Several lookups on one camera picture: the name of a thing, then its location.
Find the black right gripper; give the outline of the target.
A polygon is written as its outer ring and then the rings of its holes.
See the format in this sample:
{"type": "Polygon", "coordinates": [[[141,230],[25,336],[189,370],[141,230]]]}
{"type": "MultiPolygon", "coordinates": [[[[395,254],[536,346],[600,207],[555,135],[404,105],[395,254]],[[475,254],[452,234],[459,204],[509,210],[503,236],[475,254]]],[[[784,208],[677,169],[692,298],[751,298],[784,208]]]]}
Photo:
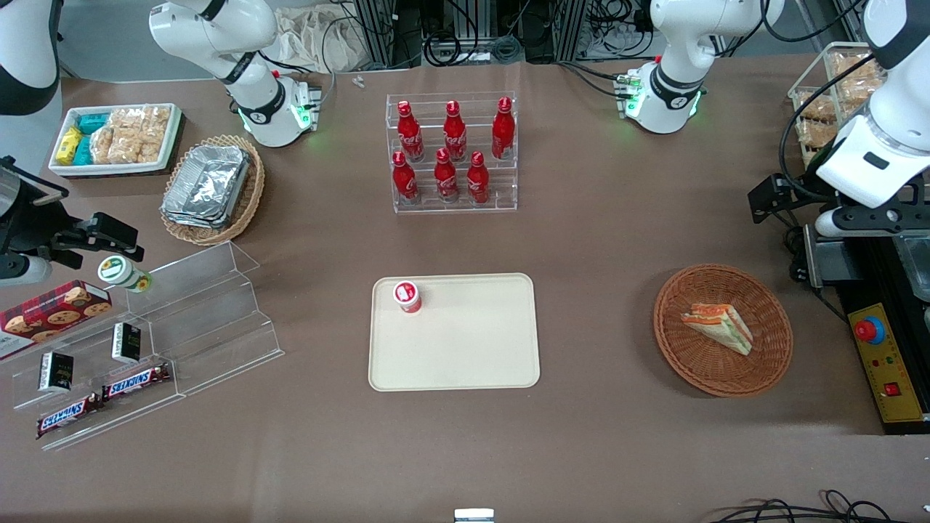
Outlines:
{"type": "Polygon", "coordinates": [[[73,270],[82,268],[78,251],[107,251],[142,262],[144,248],[137,244],[136,228],[106,213],[94,213],[81,222],[81,231],[66,231],[72,218],[60,200],[47,203],[28,173],[9,161],[2,162],[1,252],[30,253],[42,248],[50,262],[73,270]]]}

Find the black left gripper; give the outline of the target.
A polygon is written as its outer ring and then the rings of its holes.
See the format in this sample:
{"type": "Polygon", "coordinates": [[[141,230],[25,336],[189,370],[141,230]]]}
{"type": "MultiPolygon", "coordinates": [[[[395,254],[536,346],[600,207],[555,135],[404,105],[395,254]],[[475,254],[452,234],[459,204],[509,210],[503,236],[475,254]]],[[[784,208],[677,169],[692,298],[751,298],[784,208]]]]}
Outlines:
{"type": "Polygon", "coordinates": [[[843,196],[824,182],[817,173],[804,173],[793,178],[793,189],[782,174],[771,174],[748,192],[748,207],[753,223],[768,217],[782,223],[798,223],[793,211],[804,206],[818,206],[823,213],[842,206],[843,196]]]}

